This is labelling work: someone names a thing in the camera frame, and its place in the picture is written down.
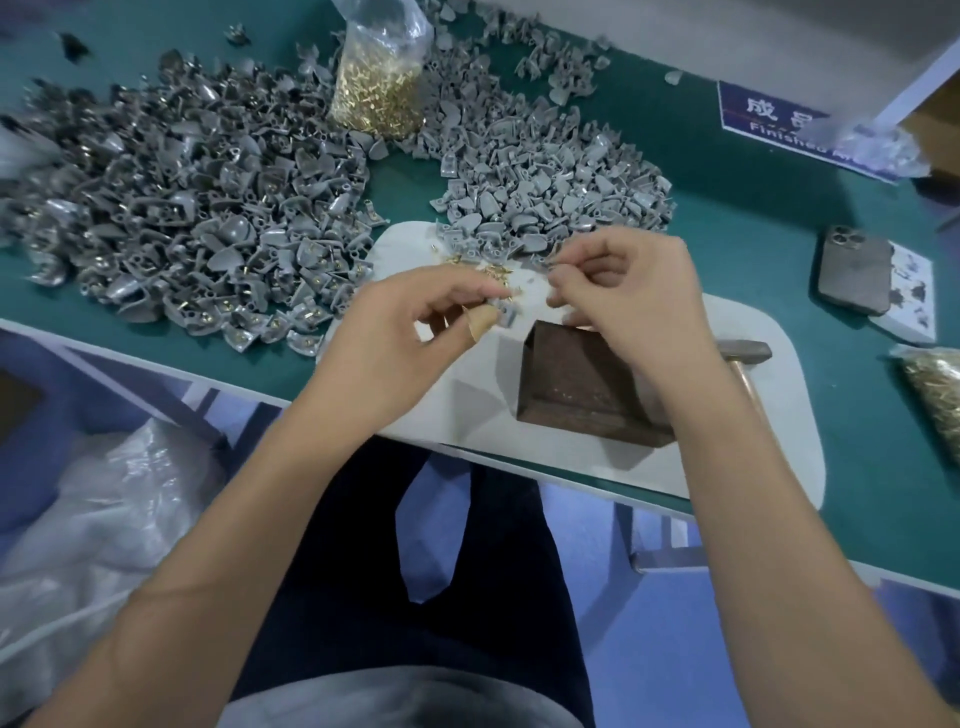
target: plastic bag of brass pins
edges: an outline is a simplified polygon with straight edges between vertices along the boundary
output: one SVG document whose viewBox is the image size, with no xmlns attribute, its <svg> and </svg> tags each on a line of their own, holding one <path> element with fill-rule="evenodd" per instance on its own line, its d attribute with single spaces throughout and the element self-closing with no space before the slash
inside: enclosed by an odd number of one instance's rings
<svg viewBox="0 0 960 728">
<path fill-rule="evenodd" d="M 913 388 L 920 393 L 937 432 L 960 465 L 960 349 L 894 347 Z"/>
<path fill-rule="evenodd" d="M 423 125 L 420 75 L 433 42 L 416 0 L 334 0 L 347 20 L 330 112 L 348 129 L 399 139 Z"/>
</svg>

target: gray shirt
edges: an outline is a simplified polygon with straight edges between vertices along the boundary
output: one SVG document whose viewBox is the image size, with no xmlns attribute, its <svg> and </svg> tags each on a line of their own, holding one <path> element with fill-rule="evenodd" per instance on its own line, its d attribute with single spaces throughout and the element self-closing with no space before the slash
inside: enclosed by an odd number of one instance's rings
<svg viewBox="0 0 960 728">
<path fill-rule="evenodd" d="M 317 677 L 227 705 L 217 728 L 584 728 L 519 685 L 445 667 L 380 667 Z"/>
</svg>

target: blue sign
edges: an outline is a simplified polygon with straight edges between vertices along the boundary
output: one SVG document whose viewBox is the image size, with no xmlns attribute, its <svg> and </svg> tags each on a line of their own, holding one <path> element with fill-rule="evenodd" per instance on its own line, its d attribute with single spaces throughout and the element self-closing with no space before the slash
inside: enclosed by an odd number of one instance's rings
<svg viewBox="0 0 960 728">
<path fill-rule="evenodd" d="M 877 172 L 858 164 L 847 155 L 797 138 L 796 131 L 804 124 L 813 119 L 825 118 L 829 114 L 722 81 L 717 82 L 717 92 L 720 96 L 720 121 L 728 132 L 749 136 L 767 144 L 789 149 L 791 152 L 852 169 L 875 180 L 884 182 L 900 180 L 896 175 Z"/>
</svg>

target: pile of gray plastic parts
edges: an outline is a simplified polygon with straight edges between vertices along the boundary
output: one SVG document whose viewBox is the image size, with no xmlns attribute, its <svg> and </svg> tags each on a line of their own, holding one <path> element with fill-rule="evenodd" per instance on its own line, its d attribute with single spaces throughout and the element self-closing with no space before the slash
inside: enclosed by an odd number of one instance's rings
<svg viewBox="0 0 960 728">
<path fill-rule="evenodd" d="M 372 232 L 389 221 L 364 190 L 368 162 L 388 144 L 440 162 L 447 191 L 429 204 L 445 213 L 438 235 L 464 262 L 522 256 L 542 267 L 573 232 L 666 227 L 674 203 L 656 166 L 619 133 L 581 124 L 577 107 L 502 90 L 482 53 L 492 37 L 529 44 L 517 73 L 549 72 L 550 99 L 565 104 L 591 93 L 592 69 L 609 63 L 592 44 L 573 48 L 486 8 L 484 36 L 454 40 L 442 21 L 466 3 L 425 9 L 438 23 L 425 123 L 397 142 L 327 121 L 339 51 L 323 62 L 300 49 L 297 74 L 254 61 L 208 72 L 170 51 L 159 85 L 115 86 L 105 102 L 37 81 L 25 112 L 0 117 L 25 145 L 59 147 L 0 191 L 0 224 L 36 266 L 31 279 L 59 286 L 73 274 L 130 323 L 165 317 L 193 336 L 219 333 L 238 352 L 285 339 L 315 356 L 320 331 L 372 274 Z"/>
</svg>

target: hammer head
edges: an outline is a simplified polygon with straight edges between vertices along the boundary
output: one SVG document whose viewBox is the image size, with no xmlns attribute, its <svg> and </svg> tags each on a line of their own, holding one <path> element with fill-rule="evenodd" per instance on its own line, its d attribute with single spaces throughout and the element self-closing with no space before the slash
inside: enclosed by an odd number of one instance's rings
<svg viewBox="0 0 960 728">
<path fill-rule="evenodd" d="M 774 355 L 769 344 L 750 339 L 717 339 L 717 349 L 727 361 L 736 360 L 743 364 L 759 364 Z"/>
</svg>

